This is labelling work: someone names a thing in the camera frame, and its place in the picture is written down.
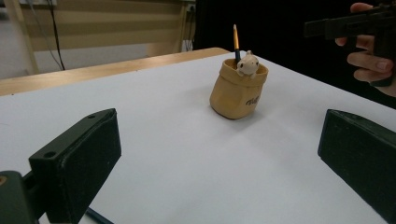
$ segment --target small stuffed animal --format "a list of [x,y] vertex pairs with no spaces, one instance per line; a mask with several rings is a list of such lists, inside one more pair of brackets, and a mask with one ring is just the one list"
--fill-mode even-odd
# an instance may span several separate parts
[[259,69],[259,60],[251,53],[251,50],[248,50],[247,55],[236,65],[236,72],[239,76],[246,75],[251,79],[256,76],[257,69]]

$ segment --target brown pen cup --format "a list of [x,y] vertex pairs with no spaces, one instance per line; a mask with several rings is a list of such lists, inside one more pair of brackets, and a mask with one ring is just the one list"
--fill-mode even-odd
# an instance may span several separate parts
[[259,64],[254,78],[240,77],[236,71],[235,59],[225,60],[210,95],[210,105],[227,119],[241,119],[251,114],[260,100],[267,75],[268,69]]

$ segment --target white tabletop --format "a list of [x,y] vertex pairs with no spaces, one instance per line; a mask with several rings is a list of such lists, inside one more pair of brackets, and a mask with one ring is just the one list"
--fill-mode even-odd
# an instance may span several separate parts
[[0,97],[0,170],[25,175],[53,138],[116,108],[122,156],[92,202],[115,223],[386,223],[320,159],[318,143],[329,108],[393,131],[396,110],[260,59],[269,75],[256,111],[228,120],[209,96],[232,57]]

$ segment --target power outlet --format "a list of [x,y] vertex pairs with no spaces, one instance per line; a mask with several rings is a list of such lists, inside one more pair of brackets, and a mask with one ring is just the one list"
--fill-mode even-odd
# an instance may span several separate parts
[[[22,5],[28,5],[28,1],[30,1],[30,2],[32,2],[33,3],[33,5],[48,5],[49,3],[47,2],[47,0],[20,0],[20,4],[22,4]],[[56,4],[57,4],[57,0],[51,0],[52,1],[52,4],[54,5],[54,6],[56,6]]]
[[193,12],[193,11],[195,11],[195,4],[194,4],[194,3],[188,3],[188,4],[187,4],[187,11],[188,11],[188,12]]

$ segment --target human hand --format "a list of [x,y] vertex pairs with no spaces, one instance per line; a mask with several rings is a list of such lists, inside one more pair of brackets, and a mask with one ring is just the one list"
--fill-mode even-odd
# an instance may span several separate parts
[[[359,12],[369,10],[373,6],[364,3],[355,3],[351,6],[351,12]],[[344,46],[347,42],[346,37],[336,38],[335,43],[338,46]],[[354,77],[359,81],[378,81],[392,76],[392,68],[394,62],[390,59],[380,58],[373,55],[374,37],[371,35],[359,35],[356,47],[365,49],[360,52],[353,52],[347,56],[346,61],[352,65],[358,66],[354,73]],[[396,97],[396,78],[388,87],[376,87],[387,95]]]

